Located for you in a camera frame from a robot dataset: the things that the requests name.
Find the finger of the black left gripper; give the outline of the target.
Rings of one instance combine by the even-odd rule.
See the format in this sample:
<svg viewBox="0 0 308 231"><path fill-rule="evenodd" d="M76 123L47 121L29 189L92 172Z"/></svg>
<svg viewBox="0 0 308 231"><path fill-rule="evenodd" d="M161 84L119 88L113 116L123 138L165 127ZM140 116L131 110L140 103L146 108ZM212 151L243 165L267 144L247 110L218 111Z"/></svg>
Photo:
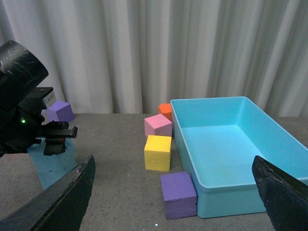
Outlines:
<svg viewBox="0 0 308 231"><path fill-rule="evenodd" d="M66 151L67 138L76 138L78 128L41 128L37 138L45 139L44 155L58 155Z"/></svg>

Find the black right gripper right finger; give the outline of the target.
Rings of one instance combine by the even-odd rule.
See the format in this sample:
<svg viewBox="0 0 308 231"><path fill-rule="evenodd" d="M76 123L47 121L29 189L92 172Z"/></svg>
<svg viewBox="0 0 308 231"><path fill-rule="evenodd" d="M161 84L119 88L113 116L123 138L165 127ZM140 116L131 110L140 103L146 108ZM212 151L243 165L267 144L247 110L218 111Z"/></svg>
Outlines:
<svg viewBox="0 0 308 231"><path fill-rule="evenodd" d="M308 186L260 156L252 173L259 196L276 231L308 229Z"/></svg>

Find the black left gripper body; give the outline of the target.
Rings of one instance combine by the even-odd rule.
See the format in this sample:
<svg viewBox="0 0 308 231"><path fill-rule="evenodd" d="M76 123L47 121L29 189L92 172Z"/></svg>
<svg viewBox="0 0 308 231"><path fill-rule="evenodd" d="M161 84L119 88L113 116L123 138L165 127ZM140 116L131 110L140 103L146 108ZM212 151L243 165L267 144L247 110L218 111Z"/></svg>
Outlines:
<svg viewBox="0 0 308 231"><path fill-rule="evenodd" d="M27 153L28 148L40 144L41 128L69 128L68 122L45 121L41 112L55 100L52 87L36 87L11 111L0 111L0 155Z"/></svg>

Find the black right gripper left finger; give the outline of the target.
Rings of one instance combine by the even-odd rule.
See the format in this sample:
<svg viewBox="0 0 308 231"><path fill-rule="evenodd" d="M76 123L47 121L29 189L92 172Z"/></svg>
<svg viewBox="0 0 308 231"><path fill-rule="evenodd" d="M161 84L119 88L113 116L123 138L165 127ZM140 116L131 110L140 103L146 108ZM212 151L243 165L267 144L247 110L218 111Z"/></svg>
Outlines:
<svg viewBox="0 0 308 231"><path fill-rule="evenodd" d="M78 231L91 197L95 160L89 156L29 203L0 221L2 231Z"/></svg>

